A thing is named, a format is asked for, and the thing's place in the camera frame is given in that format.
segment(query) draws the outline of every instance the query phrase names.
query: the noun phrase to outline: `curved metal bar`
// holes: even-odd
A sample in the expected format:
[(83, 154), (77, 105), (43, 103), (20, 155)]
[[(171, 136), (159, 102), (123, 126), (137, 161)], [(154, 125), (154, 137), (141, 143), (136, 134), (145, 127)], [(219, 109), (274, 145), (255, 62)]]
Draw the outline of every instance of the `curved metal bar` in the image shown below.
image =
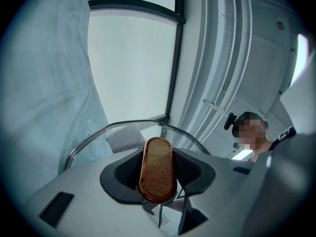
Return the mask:
[(86, 137), (85, 139), (83, 139), (78, 145), (76, 145), (71, 152), (68, 154), (66, 162), (65, 162), (65, 167), (64, 167), (64, 171), (67, 170), (68, 168), (71, 167), (75, 157), (79, 154), (79, 152), (84, 149), (90, 142), (92, 142), (93, 140), (95, 140), (96, 138), (98, 138), (101, 134), (107, 132), (108, 130), (115, 128), (115, 127), (120, 127), (123, 125), (128, 125), (129, 123), (137, 123), (137, 122), (153, 122), (153, 123), (157, 123), (160, 126), (164, 126), (164, 127), (168, 127), (171, 128), (173, 131), (177, 131), (182, 133), (184, 136), (186, 136), (187, 138), (191, 139), (196, 146), (206, 155), (211, 155), (211, 153), (205, 148), (205, 146), (203, 146), (195, 137), (193, 137), (191, 134), (187, 133), (186, 131), (183, 131), (179, 128), (176, 128), (172, 125), (169, 124), (165, 124), (162, 122), (159, 122), (157, 120), (151, 120), (151, 119), (141, 119), (141, 120), (129, 120), (129, 121), (121, 121), (121, 122), (116, 122), (116, 123), (112, 123), (109, 125), (106, 125), (102, 128), (100, 128), (99, 130), (95, 131), (94, 133), (92, 133), (91, 135), (89, 135), (88, 137)]

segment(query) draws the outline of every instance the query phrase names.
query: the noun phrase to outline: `dark hair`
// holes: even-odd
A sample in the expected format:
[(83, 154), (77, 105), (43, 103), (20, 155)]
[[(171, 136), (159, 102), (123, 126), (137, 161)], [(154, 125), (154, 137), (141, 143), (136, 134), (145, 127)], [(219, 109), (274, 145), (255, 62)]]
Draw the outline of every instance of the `dark hair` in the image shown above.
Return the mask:
[[(258, 113), (252, 113), (252, 112), (244, 112), (239, 116), (239, 118), (236, 119), (233, 129), (232, 129), (232, 134), (235, 138), (238, 138), (238, 131), (239, 131), (239, 126), (243, 124), (243, 120), (245, 119), (261, 119), (261, 116)], [(268, 122), (264, 120), (265, 125), (267, 126), (267, 129), (269, 129)]]

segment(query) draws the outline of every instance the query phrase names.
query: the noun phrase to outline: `fluorescent light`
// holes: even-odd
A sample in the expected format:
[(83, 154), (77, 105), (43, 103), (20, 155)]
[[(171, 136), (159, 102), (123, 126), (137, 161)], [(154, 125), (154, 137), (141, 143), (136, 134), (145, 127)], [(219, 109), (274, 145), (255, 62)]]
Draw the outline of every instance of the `fluorescent light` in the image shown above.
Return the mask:
[(297, 57), (296, 57), (296, 64), (295, 64), (295, 70), (294, 70), (294, 75), (292, 78), (291, 85), (294, 84), (298, 77), (302, 74), (302, 72), (305, 69), (305, 65), (307, 62), (307, 57), (308, 57), (308, 41), (307, 38), (299, 34), (297, 36)]
[(246, 156), (250, 155), (252, 153), (252, 150), (242, 150), (239, 154), (237, 154), (236, 156), (234, 156), (232, 158), (232, 160), (242, 160), (244, 159)]

